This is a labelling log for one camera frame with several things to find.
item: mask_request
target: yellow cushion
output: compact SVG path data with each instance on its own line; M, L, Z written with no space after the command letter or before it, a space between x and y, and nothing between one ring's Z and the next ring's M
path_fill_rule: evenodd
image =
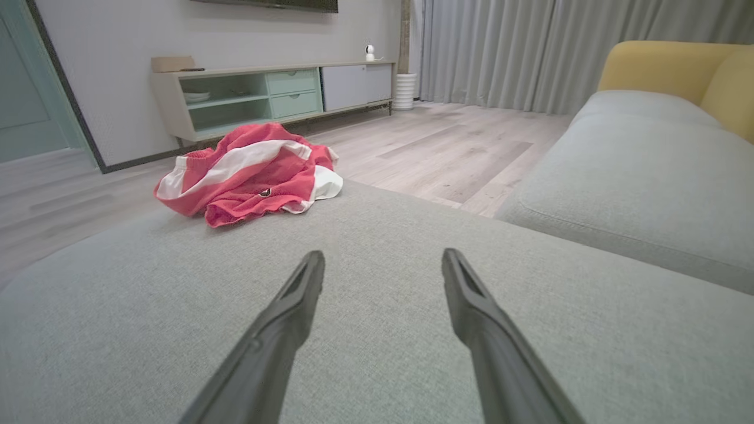
M700 104L722 126L754 143L754 47L731 53Z
M625 41L608 55L599 90L672 94L700 105L720 64L741 45Z

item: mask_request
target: tv stand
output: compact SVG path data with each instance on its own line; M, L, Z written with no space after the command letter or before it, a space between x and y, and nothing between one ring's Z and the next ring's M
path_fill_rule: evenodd
M236 127L290 123L358 109L392 115L395 62L321 63L153 73L152 92L167 132L181 147ZM185 92L210 93L187 103Z

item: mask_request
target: white bowl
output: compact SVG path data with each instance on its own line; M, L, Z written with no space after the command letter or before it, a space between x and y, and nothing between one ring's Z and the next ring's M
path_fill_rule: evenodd
M210 99L210 92L206 93L183 93L183 98L187 103L204 102Z

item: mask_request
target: open shelf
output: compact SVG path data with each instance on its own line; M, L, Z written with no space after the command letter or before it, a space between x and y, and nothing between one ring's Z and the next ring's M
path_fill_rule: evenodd
M210 99L199 103L187 103L188 109L221 106L230 103L266 99L265 74L228 75L212 78L181 78L181 90L185 93L210 93Z
M243 124L257 124L272 119L270 101L263 97L242 103L226 103L214 107L188 111L194 131L202 137L218 132L229 132Z
M208 127L203 130L197 131L196 134L199 136L200 140L208 140L210 138L224 137L227 133L240 127L241 125L264 124L265 122L270 122L270 121L271 119L261 118L261 119L250 119L247 121L232 122L230 124L217 125L215 127Z
M215 100L212 100L210 98L210 100L205 100L204 102L188 103L187 106L188 106L188 110L191 110L191 109L201 109L203 107L229 105L232 103L253 102L254 100L266 100L267 98L268 96L266 95L228 97L226 99L215 99Z

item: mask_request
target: sofa seat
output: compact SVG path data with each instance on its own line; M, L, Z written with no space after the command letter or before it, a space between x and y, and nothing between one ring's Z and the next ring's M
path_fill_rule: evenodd
M754 297L346 182L227 229L164 210L0 292L0 422L176 422L302 256L325 281L281 423L482 422L440 258L460 249L587 422L746 422Z
M634 115L677 124L721 128L717 119L681 97L636 90L597 91L578 111L571 125L594 115Z
M496 217L754 294L754 146L641 98L595 94Z

